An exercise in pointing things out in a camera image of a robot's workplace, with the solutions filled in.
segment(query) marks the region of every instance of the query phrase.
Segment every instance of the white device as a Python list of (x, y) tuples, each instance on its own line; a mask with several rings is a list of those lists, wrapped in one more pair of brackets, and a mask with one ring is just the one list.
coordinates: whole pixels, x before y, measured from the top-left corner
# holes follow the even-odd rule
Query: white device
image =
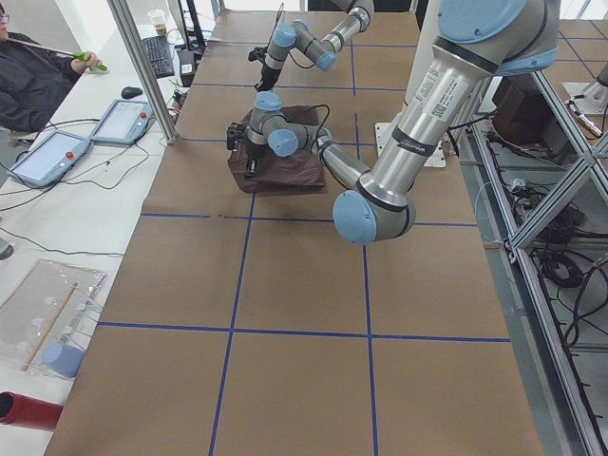
[(99, 120), (90, 139), (94, 143), (131, 145), (145, 133), (152, 107), (147, 102), (117, 99)]
[(60, 179), (89, 149), (89, 138), (56, 130), (35, 145), (7, 174), (36, 187)]

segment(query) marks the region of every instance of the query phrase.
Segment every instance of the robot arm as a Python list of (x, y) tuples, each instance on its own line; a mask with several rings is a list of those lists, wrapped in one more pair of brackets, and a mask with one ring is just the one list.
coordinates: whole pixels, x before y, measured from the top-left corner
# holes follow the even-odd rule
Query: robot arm
[[(523, 74), (551, 65), (557, 53), (559, 10), (559, 0), (443, 0), (434, 60), (374, 167), (350, 156), (327, 130), (314, 134), (312, 153), (349, 188), (333, 207), (336, 229), (344, 239), (368, 244), (397, 238), (411, 227), (415, 210), (408, 190), (474, 86), (492, 75)], [(280, 116), (280, 100), (273, 114)], [(268, 139), (274, 150), (274, 126), (293, 130), (298, 147), (310, 143), (311, 132), (303, 142), (295, 125), (258, 125), (258, 143)], [(287, 150), (294, 147), (292, 140)]]
[(261, 81), (256, 85), (258, 92), (271, 90), (281, 73), (287, 56), (297, 48), (311, 62), (323, 71), (329, 71), (335, 63), (336, 54), (354, 35), (365, 31), (373, 17), (372, 0), (332, 0), (348, 17), (338, 24), (321, 41), (317, 40), (303, 21), (280, 24), (275, 28), (267, 47), (256, 47), (249, 54), (249, 61), (262, 63)]

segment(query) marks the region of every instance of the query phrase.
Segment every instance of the dark brown cloth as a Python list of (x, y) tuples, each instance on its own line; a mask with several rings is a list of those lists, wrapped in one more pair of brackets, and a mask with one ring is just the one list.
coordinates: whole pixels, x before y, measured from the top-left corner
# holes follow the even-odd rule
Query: dark brown cloth
[[(287, 106), (282, 108), (288, 121), (296, 124), (318, 125), (316, 110), (309, 106)], [(241, 121), (249, 124), (251, 111)], [(269, 146), (259, 160), (257, 173), (245, 179), (247, 154), (242, 143), (233, 150), (228, 159), (238, 188), (245, 193), (312, 193), (325, 186), (323, 167), (308, 150), (298, 150), (290, 157), (278, 157)]]

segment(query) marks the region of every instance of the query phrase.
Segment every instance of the metal pole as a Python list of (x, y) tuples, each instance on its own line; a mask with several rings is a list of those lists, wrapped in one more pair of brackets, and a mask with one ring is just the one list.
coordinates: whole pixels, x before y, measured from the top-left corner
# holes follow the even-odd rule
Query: metal pole
[(107, 4), (112, 10), (126, 50), (131, 57), (135, 71), (140, 77), (148, 101), (152, 105), (152, 109), (154, 109), (156, 119), (161, 125), (162, 133), (168, 144), (174, 143), (178, 137), (178, 132), (169, 116), (169, 111), (164, 103), (164, 98), (154, 76), (152, 66), (143, 51), (140, 34), (137, 32), (137, 26), (126, 4), (126, 0), (107, 0)]

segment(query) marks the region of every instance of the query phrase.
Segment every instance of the hand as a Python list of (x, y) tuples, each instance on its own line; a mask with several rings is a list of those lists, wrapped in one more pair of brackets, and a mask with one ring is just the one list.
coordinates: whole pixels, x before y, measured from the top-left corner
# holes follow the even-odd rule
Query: hand
[(95, 55), (94, 52), (88, 50), (82, 58), (72, 60), (72, 69), (78, 74), (83, 74), (89, 67), (98, 67), (103, 62)]

